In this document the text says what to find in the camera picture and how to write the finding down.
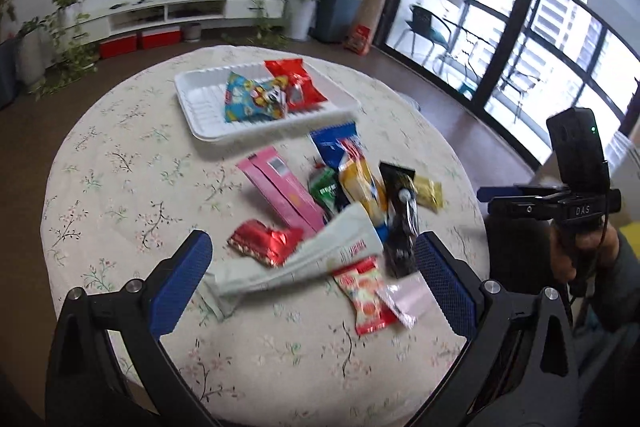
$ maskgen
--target brown floor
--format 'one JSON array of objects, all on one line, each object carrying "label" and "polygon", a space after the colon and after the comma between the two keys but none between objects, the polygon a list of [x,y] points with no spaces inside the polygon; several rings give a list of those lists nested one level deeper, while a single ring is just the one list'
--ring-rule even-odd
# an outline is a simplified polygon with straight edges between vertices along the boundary
[{"label": "brown floor", "polygon": [[[40,242],[40,217],[50,165],[66,134],[111,87],[133,74],[200,46],[138,51],[100,61],[98,72],[39,101],[21,96],[0,111],[0,368],[33,410],[44,415],[44,382],[55,325]],[[294,53],[324,58],[373,76],[412,96],[458,154],[474,188],[526,182],[532,172],[494,132],[417,74],[377,50],[366,57],[311,41]]]}]

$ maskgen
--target white plastic tray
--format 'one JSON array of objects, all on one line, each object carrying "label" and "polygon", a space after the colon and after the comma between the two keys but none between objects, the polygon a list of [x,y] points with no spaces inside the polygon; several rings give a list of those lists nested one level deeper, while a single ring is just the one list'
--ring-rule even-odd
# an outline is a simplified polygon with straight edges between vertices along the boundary
[{"label": "white plastic tray", "polygon": [[360,102],[316,68],[304,62],[314,86],[327,98],[312,110],[290,112],[285,118],[273,121],[225,121],[225,92],[229,73],[241,74],[250,80],[265,81],[273,75],[263,62],[238,64],[224,68],[196,70],[180,73],[175,77],[175,89],[189,128],[196,138],[208,142],[227,141],[249,136],[258,131],[295,127],[331,125],[344,121],[345,116],[356,118]]}]

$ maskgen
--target green package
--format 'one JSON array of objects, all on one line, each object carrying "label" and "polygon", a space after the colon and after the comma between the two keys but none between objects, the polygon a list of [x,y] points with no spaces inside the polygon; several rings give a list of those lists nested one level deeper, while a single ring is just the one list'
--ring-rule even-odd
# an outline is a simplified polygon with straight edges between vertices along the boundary
[{"label": "green package", "polygon": [[314,201],[322,207],[329,219],[337,216],[338,209],[335,205],[337,181],[335,171],[331,167],[316,169],[309,177],[307,186],[309,194],[311,194]]}]

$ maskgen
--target round table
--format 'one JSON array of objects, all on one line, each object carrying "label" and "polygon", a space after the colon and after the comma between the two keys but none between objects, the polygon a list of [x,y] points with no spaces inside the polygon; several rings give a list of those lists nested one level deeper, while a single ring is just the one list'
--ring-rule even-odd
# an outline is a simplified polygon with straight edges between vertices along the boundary
[{"label": "round table", "polygon": [[[41,235],[56,313],[68,290],[116,291],[144,279],[193,229],[209,233],[214,257],[237,254],[226,239],[243,221],[281,227],[236,162],[268,145],[216,146],[191,136],[174,76],[181,71],[293,56],[217,46],[172,58],[105,94],[66,136],[51,167]],[[453,256],[485,279],[484,224],[465,171],[442,136],[378,80],[305,57],[362,103],[358,118],[369,165],[408,166],[442,182],[446,207],[420,208]],[[306,182],[315,146],[307,136],[272,143]],[[138,381],[112,334],[123,373]],[[193,392],[217,417],[256,426],[402,425],[437,386],[465,342],[437,306],[411,329],[395,324],[358,337],[354,310],[331,277],[253,295],[224,323],[196,292],[162,345]]]}]

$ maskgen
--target white tv cabinet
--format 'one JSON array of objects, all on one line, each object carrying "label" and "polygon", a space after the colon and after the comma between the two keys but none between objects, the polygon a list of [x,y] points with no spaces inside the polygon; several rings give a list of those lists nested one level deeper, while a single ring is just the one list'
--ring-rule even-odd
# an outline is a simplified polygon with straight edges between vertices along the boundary
[{"label": "white tv cabinet", "polygon": [[[282,18],[284,0],[264,0],[265,16]],[[89,13],[81,23],[81,42],[97,42],[117,35],[163,25],[203,22],[207,27],[251,26],[258,15],[254,0],[149,0]]]}]

